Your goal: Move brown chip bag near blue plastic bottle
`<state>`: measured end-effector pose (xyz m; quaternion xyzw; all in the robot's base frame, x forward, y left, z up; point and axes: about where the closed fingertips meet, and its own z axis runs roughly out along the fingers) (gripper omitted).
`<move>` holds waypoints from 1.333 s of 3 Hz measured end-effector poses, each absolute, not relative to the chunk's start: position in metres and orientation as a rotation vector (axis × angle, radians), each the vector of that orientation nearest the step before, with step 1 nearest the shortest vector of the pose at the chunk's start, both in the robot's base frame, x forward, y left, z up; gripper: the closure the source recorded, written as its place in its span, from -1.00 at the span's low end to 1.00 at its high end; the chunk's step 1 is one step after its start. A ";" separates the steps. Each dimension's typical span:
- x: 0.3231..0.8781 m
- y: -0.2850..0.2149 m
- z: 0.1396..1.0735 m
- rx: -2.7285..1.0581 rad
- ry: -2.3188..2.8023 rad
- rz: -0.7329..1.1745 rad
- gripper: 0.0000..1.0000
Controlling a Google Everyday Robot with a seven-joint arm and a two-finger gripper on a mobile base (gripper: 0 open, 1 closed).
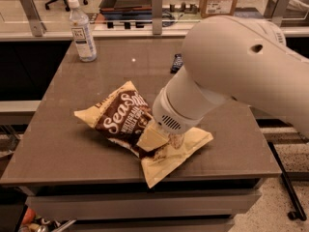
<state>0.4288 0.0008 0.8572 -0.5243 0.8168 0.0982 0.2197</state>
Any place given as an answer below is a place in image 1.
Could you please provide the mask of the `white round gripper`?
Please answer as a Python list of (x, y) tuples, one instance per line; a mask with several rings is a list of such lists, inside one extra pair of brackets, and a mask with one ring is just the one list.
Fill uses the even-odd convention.
[(155, 121), (148, 123), (137, 142), (137, 146), (146, 152), (150, 152), (168, 143), (169, 133), (185, 133), (202, 120), (202, 117), (192, 119), (177, 112), (169, 102), (165, 88), (161, 89), (154, 100), (153, 116)]

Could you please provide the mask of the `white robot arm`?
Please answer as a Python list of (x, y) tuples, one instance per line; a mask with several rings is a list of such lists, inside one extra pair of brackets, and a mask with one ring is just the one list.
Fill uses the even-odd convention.
[(275, 24), (217, 15), (183, 40), (183, 66), (154, 100), (161, 133), (184, 133), (234, 99), (309, 136), (309, 61), (286, 47)]

